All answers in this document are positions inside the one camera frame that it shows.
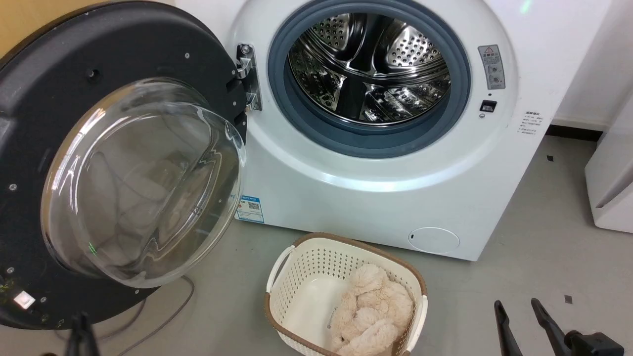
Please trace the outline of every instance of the open door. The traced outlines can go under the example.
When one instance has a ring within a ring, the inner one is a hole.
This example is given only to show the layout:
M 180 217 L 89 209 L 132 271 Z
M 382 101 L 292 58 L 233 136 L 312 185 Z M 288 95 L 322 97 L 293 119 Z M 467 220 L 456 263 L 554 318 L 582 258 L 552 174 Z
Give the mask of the open door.
M 239 204 L 256 106 L 253 52 L 241 53 L 142 1 L 81 9 L 9 51 L 0 323 L 64 329 L 78 310 L 102 321 L 212 249 Z

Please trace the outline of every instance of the metal hinge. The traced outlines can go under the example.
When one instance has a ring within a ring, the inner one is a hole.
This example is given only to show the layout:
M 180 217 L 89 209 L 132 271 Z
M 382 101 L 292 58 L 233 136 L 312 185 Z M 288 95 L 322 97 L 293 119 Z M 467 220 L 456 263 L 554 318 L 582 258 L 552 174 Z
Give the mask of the metal hinge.
M 246 109 L 261 111 L 260 83 L 257 78 L 257 63 L 255 49 L 250 44 L 237 45 L 237 78 L 242 80 L 246 91 Z

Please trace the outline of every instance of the white basket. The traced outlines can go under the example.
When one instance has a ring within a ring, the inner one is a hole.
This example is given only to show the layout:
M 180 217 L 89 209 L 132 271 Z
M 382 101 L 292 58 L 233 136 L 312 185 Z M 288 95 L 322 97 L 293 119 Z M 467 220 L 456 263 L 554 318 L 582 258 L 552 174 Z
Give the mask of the white basket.
M 334 308 L 352 272 L 369 263 L 385 269 L 414 301 L 413 320 L 388 353 L 409 355 L 422 332 L 429 306 L 424 279 L 410 264 L 340 236 L 309 234 L 282 252 L 266 284 L 264 309 L 268 321 L 285 343 L 303 355 L 337 356 L 328 351 Z

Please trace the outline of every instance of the beige plush fabric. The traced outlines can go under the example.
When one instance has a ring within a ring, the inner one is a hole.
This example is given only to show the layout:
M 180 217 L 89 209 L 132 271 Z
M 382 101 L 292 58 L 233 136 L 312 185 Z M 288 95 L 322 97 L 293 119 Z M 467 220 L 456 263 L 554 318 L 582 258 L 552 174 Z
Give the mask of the beige plush fabric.
M 330 349 L 341 356 L 377 355 L 404 333 L 413 317 L 413 301 L 373 264 L 357 269 L 350 284 L 332 318 Z

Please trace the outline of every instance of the basket handle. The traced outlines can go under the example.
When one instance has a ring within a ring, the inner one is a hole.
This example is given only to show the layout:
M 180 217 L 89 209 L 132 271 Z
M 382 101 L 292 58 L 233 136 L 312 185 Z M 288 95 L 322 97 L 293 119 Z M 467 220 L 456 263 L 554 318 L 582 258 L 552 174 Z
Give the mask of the basket handle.
M 427 318 L 427 312 L 429 311 L 429 299 L 427 296 L 422 296 L 422 307 L 418 308 L 415 316 L 415 321 L 418 321 L 418 324 L 415 326 L 415 330 L 412 331 L 413 336 L 409 338 L 409 342 L 407 343 L 406 350 L 411 352 L 415 347 L 415 344 L 418 342 L 420 335 L 422 334 L 422 327 L 424 326 L 424 321 Z
M 294 245 L 288 246 L 288 248 L 286 248 L 281 253 L 281 255 L 279 255 L 279 257 L 277 257 L 277 261 L 275 261 L 275 265 L 273 265 L 273 269 L 270 271 L 270 275 L 268 276 L 268 282 L 266 283 L 267 293 L 270 293 L 270 291 L 273 289 L 273 284 L 275 284 L 275 277 L 277 277 L 279 270 L 283 267 L 282 264 L 284 264 L 285 258 L 288 257 L 288 255 L 290 255 L 290 252 L 294 251 L 294 249 Z

